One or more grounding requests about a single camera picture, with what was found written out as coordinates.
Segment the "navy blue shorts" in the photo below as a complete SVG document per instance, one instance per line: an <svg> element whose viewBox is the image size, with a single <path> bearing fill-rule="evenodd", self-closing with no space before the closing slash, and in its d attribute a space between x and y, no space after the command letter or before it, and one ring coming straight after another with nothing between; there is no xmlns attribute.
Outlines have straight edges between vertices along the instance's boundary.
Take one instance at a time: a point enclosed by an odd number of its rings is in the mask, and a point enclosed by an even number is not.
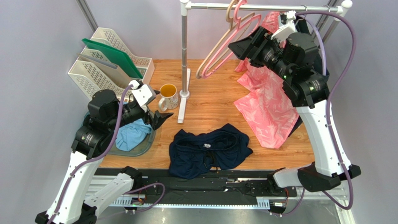
<svg viewBox="0 0 398 224"><path fill-rule="evenodd" d="M193 179L212 168L234 169L252 154L248 135L231 124L199 135L181 129L169 146L169 173Z"/></svg>

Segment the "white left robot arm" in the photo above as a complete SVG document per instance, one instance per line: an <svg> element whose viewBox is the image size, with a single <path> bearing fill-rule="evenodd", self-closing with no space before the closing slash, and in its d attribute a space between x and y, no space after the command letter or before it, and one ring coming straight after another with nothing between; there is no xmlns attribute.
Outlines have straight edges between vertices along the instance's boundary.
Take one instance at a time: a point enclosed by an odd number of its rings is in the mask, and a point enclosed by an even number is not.
<svg viewBox="0 0 398 224"><path fill-rule="evenodd" d="M88 115L75 134L61 189L52 206L37 214L37 224L93 224L117 198L142 189L141 172L127 166L109 184L87 196L92 178L113 147L121 127L141 120L156 130L171 116L170 113L152 112L147 107L159 91L148 85L137 89L129 86L122 95L126 96L128 91L133 95L128 103L109 89L93 95Z"/></svg>

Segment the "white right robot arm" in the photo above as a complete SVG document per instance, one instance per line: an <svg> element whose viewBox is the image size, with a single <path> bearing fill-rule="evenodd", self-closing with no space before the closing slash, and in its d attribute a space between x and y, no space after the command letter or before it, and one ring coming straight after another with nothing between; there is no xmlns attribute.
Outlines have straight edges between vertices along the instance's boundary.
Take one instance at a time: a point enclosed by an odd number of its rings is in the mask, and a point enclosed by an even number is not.
<svg viewBox="0 0 398 224"><path fill-rule="evenodd" d="M290 34L282 48L272 33L260 26L228 48L238 59L266 67L282 79L284 93L302 119L312 145L314 162L275 170L267 176L270 190L303 187L310 192L326 191L362 173L344 154L337 134L330 132L334 121L327 102L327 78L313 67L319 49L309 34Z"/></svg>

